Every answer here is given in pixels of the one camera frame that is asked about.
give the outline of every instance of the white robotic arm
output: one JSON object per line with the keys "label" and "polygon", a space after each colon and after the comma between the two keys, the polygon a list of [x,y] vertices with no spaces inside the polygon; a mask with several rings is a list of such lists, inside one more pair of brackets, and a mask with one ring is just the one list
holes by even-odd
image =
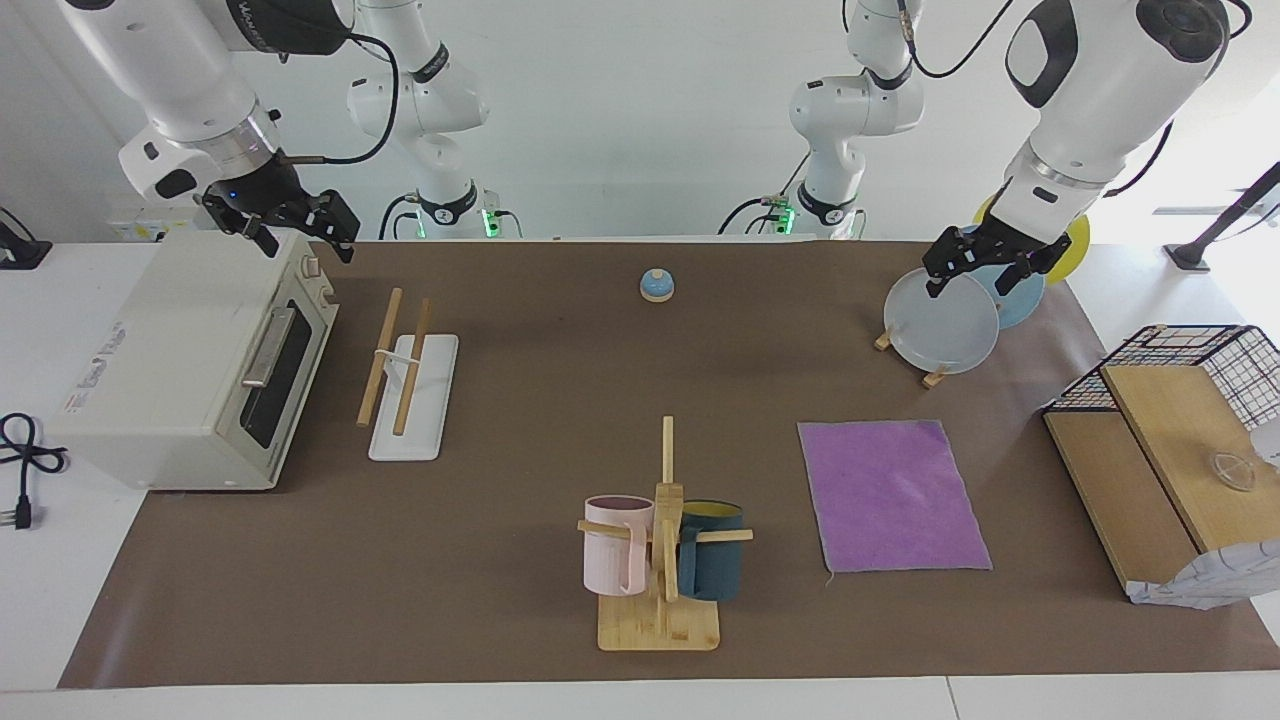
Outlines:
{"label": "white robotic arm", "polygon": [[[924,0],[908,1],[913,23],[923,6]],[[861,74],[805,83],[791,99],[791,124],[810,150],[808,176],[788,197],[799,209],[794,229],[820,237],[849,236],[849,209],[867,169],[854,140],[909,131],[924,114],[896,0],[858,0],[846,19],[849,53]]]}
{"label": "white robotic arm", "polygon": [[444,136],[480,127],[488,119],[479,78],[430,31],[422,3],[358,0],[356,22],[392,47],[399,77],[388,73],[357,79],[347,92],[347,108],[356,124],[376,137],[387,123],[389,85],[399,82],[392,141],[411,160],[419,220],[428,237],[493,234],[485,209],[497,205],[497,197],[476,186],[457,142]]}
{"label": "white robotic arm", "polygon": [[278,115],[262,109],[228,50],[330,54],[348,31],[329,0],[293,3],[287,13],[264,0],[61,0],[60,6],[147,115],[147,127],[119,152],[141,195],[155,201],[197,195],[223,231],[250,237],[268,255],[276,242],[264,225],[282,225],[351,259],[360,220],[335,191],[302,190],[280,150]]}
{"label": "white robotic arm", "polygon": [[1044,0],[1006,54],[1014,86],[1041,122],[1005,172],[977,231],[943,231],[924,256],[929,293],[982,265],[1009,265],[1007,293],[1048,273],[1082,215],[1213,73],[1226,51],[1220,0]]}

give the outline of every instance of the green indicator light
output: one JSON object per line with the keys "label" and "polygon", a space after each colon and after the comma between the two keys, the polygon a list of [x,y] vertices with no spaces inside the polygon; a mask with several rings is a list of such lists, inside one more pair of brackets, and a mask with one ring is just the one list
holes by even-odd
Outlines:
{"label": "green indicator light", "polygon": [[796,224],[796,211],[791,208],[783,210],[782,219],[778,220],[778,234],[791,234],[791,228]]}
{"label": "green indicator light", "polygon": [[484,232],[489,237],[498,237],[502,232],[502,225],[498,224],[498,218],[493,215],[489,210],[480,210],[484,217]]}

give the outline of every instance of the oven door handle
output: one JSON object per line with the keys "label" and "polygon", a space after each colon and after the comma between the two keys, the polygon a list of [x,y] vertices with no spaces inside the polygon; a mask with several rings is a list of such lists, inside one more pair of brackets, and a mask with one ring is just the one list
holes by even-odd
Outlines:
{"label": "oven door handle", "polygon": [[271,319],[266,323],[266,332],[257,346],[253,361],[241,378],[244,387],[266,387],[271,382],[271,373],[275,372],[275,361],[284,348],[284,340],[289,337],[289,327],[293,325],[293,316],[297,310],[293,307],[280,307],[271,311]]}

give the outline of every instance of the black wire basket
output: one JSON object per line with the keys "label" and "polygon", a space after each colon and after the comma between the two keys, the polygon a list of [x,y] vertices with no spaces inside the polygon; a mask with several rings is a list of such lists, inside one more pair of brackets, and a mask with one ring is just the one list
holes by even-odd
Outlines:
{"label": "black wire basket", "polygon": [[1254,325],[1147,325],[1044,406],[1044,413],[1117,410],[1102,379],[1116,365],[1201,365],[1253,430],[1280,416],[1280,351]]}

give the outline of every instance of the oven control knob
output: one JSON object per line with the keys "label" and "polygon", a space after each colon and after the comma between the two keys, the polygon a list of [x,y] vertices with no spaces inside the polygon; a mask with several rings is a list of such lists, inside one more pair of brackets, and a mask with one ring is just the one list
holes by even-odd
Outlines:
{"label": "oven control knob", "polygon": [[315,255],[307,255],[302,259],[302,277],[303,278],[319,278],[320,277],[320,259]]}

